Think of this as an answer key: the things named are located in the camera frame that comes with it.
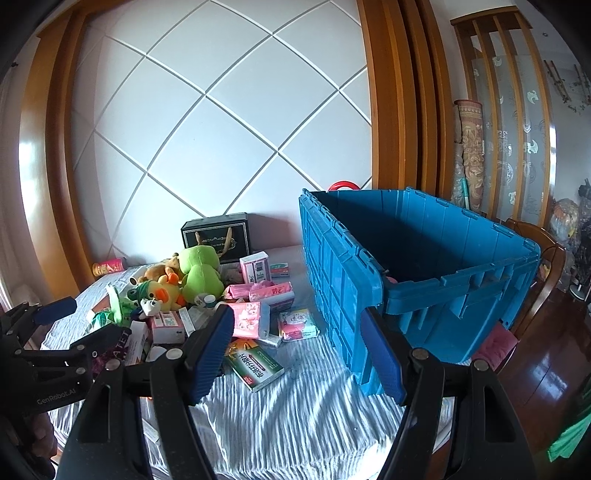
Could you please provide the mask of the green red medicine box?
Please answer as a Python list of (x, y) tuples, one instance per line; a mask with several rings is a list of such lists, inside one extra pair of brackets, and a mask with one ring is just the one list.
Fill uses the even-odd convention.
[(283, 366), (253, 339), (231, 341), (226, 349), (224, 362), (250, 392), (262, 390), (284, 373)]

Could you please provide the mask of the small floral tissue pack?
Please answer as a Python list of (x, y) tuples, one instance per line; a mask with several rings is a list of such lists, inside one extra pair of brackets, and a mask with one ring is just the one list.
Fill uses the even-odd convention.
[(320, 334), (314, 316), (307, 308), (280, 312), (277, 328), (284, 342), (315, 338)]

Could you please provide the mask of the white pink medicine box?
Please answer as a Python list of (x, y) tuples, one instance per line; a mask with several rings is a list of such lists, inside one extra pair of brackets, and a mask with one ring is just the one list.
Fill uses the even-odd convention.
[(185, 341), (185, 329), (179, 315), (160, 312), (149, 319), (152, 342), (156, 345), (180, 345)]

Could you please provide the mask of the pink wet wipes pack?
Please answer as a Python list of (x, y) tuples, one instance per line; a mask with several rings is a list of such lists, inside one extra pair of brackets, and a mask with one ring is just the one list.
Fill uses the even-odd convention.
[(293, 285), (290, 282), (274, 284), (270, 281), (263, 281), (259, 283), (229, 285), (224, 290), (223, 298), (226, 300), (248, 299), (249, 301), (259, 301), (261, 299), (287, 294), (291, 291), (293, 291)]

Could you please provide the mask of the pink white upright box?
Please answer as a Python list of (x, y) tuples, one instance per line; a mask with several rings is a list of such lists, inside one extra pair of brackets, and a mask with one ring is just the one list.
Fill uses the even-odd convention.
[(265, 251), (240, 258), (239, 266), (245, 283), (271, 280), (269, 256)]

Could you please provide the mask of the small white plush toy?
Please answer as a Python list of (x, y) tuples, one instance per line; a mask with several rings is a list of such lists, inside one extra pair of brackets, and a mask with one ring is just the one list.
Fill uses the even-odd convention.
[(145, 320), (148, 317), (153, 317), (161, 311), (162, 301), (155, 298), (144, 298), (140, 300), (141, 312), (139, 314), (140, 320)]

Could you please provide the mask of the brown bear plush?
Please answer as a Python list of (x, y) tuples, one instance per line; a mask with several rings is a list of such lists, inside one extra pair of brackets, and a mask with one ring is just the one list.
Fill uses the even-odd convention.
[(137, 279), (137, 282), (163, 281), (164, 283), (179, 284), (182, 278), (183, 272), (180, 269), (179, 254), (174, 253), (170, 258), (148, 267)]

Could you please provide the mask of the rolled patterned rug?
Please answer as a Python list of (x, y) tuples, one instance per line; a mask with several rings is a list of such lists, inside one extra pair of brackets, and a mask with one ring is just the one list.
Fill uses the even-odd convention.
[(454, 183), (452, 202), (480, 212), (484, 195), (485, 160), (482, 104), (454, 102)]

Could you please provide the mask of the black gift bag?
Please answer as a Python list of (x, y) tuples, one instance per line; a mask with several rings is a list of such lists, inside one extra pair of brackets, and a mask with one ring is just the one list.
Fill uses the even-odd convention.
[(249, 215), (245, 212), (190, 220), (180, 232), (185, 248), (211, 246), (221, 264), (236, 263), (252, 254)]

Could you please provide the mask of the pink tissue pack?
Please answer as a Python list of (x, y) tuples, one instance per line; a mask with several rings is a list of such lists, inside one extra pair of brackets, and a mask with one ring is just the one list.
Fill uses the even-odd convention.
[(266, 339), (270, 333), (270, 307), (262, 302), (229, 304), (235, 316), (232, 336), (243, 339)]

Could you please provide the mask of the green crocodile hand puppet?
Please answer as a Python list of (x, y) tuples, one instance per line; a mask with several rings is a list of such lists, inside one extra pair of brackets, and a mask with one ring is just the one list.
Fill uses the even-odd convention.
[(105, 296), (87, 314), (89, 321), (87, 332), (92, 332), (108, 324), (124, 328), (131, 325), (131, 314), (136, 308), (135, 304), (126, 296), (121, 295), (112, 284), (108, 284), (105, 290)]

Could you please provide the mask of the small green pink box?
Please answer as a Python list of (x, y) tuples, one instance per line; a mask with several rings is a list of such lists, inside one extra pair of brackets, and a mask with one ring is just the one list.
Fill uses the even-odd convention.
[(290, 275), (290, 265), (287, 262), (270, 264), (270, 275), (273, 278), (286, 278)]

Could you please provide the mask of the blue plastic storage crate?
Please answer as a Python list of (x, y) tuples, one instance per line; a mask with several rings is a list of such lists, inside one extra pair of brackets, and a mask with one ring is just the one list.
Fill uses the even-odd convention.
[(315, 305), (366, 395), (383, 386), (363, 343), (363, 310), (462, 363), (495, 326), (513, 325), (538, 270), (536, 242), (412, 188), (304, 191), (298, 205)]

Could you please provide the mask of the pink snack can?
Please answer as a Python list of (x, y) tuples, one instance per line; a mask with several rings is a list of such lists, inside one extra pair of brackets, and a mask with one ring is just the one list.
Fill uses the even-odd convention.
[(107, 274), (122, 272), (127, 268), (125, 258), (113, 258), (100, 263), (93, 263), (91, 271), (94, 277), (99, 278)]

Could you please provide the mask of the green frog plush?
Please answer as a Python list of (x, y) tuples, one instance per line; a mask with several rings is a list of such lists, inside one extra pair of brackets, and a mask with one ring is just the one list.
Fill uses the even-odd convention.
[(179, 255), (181, 293), (187, 303), (193, 303), (198, 295), (219, 298), (224, 290), (219, 273), (219, 259), (213, 247), (197, 245), (182, 250)]

